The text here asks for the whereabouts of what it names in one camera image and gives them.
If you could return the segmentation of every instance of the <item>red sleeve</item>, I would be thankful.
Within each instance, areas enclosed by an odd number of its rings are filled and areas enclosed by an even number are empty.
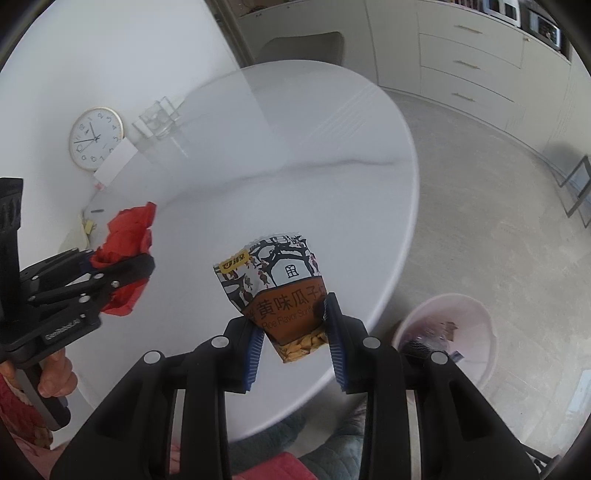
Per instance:
[[[52,436],[43,417],[33,406],[21,401],[1,375],[0,420],[4,422],[9,432],[23,440],[39,447],[50,447]]]

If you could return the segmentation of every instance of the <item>snack bag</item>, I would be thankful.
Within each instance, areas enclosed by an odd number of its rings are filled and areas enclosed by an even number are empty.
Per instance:
[[[284,363],[327,343],[316,314],[326,288],[301,235],[261,238],[213,269],[230,301],[265,330]]]

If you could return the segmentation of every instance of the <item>yellow logo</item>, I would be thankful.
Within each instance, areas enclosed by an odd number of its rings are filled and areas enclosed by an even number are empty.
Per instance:
[[[220,272],[230,273],[232,270],[236,270],[241,265],[244,265],[250,259],[251,256],[248,254],[248,250],[240,250],[232,258],[228,258],[226,261],[220,263],[218,266],[220,268]]]

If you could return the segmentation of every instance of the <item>brown label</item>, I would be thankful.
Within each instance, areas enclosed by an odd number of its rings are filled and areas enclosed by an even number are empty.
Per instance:
[[[280,345],[307,335],[322,323],[314,306],[326,297],[322,277],[309,277],[259,292],[243,311]]]

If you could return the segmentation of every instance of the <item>drawer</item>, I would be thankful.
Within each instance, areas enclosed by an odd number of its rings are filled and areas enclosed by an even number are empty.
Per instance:
[[[421,65],[470,80],[515,101],[521,70],[512,63],[461,43],[420,35]]]
[[[417,3],[420,33],[469,45],[521,67],[524,34],[518,29],[454,4]]]
[[[501,130],[515,104],[490,90],[438,70],[421,67],[421,95],[469,113]]]

